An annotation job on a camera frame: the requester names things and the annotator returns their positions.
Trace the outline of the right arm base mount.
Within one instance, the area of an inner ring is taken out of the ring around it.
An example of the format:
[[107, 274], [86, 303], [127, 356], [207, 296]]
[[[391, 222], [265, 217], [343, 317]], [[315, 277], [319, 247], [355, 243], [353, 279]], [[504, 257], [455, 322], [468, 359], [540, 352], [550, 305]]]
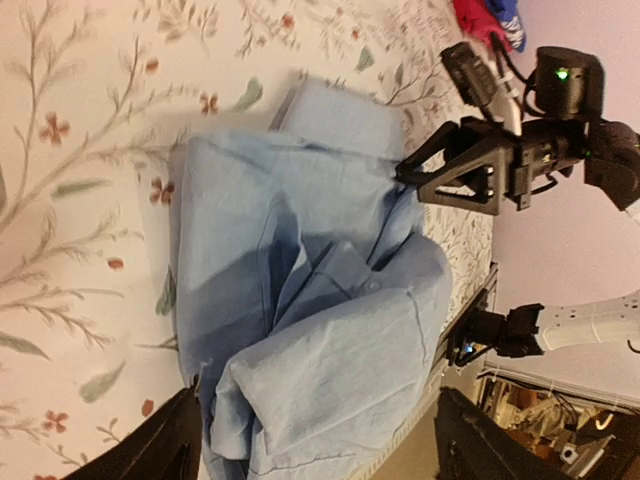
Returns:
[[479, 307], [467, 308], [447, 335], [448, 365], [464, 367], [494, 348], [505, 321], [505, 315]]

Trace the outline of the light blue shirt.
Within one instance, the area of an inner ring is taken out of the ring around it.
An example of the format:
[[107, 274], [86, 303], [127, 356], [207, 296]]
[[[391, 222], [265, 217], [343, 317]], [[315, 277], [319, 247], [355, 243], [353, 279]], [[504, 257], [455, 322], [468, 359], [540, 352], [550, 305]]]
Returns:
[[395, 180], [397, 116], [300, 84], [277, 126], [191, 138], [176, 172], [175, 328], [212, 479], [345, 479], [419, 401], [452, 273]]

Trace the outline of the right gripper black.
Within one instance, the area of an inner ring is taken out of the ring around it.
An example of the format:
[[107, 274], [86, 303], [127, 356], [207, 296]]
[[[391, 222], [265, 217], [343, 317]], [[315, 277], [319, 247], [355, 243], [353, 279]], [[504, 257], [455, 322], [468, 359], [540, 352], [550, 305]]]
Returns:
[[[526, 121], [519, 135], [495, 120], [446, 121], [396, 166], [395, 179], [423, 183], [417, 189], [422, 203], [497, 216], [508, 199], [524, 210], [538, 190], [536, 178], [546, 177], [541, 189], [548, 190], [554, 173], [570, 176], [573, 166], [585, 159], [587, 131], [588, 125], [577, 120]], [[467, 151], [493, 133], [500, 145], [497, 152]], [[422, 165], [441, 151], [448, 162], [425, 173]]]

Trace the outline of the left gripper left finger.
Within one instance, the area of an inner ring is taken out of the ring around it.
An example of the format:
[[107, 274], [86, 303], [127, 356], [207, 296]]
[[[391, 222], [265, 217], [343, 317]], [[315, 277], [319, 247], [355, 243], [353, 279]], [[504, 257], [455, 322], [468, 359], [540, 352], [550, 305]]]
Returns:
[[200, 469], [202, 419], [196, 388], [183, 388], [117, 446], [67, 480], [192, 480]]

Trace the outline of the blue printed t-shirt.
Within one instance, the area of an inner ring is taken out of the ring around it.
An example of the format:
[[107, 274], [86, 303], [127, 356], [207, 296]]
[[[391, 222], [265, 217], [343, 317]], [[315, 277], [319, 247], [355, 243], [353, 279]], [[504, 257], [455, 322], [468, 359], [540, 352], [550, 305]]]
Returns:
[[510, 46], [523, 53], [527, 44], [526, 29], [520, 16], [517, 0], [486, 0], [488, 11], [496, 19]]

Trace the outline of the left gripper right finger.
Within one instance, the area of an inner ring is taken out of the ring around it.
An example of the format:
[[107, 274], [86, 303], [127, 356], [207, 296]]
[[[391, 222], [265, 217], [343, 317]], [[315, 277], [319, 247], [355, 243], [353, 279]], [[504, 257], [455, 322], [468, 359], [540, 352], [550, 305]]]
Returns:
[[434, 421], [439, 479], [553, 480], [561, 470], [513, 440], [459, 390], [443, 387]]

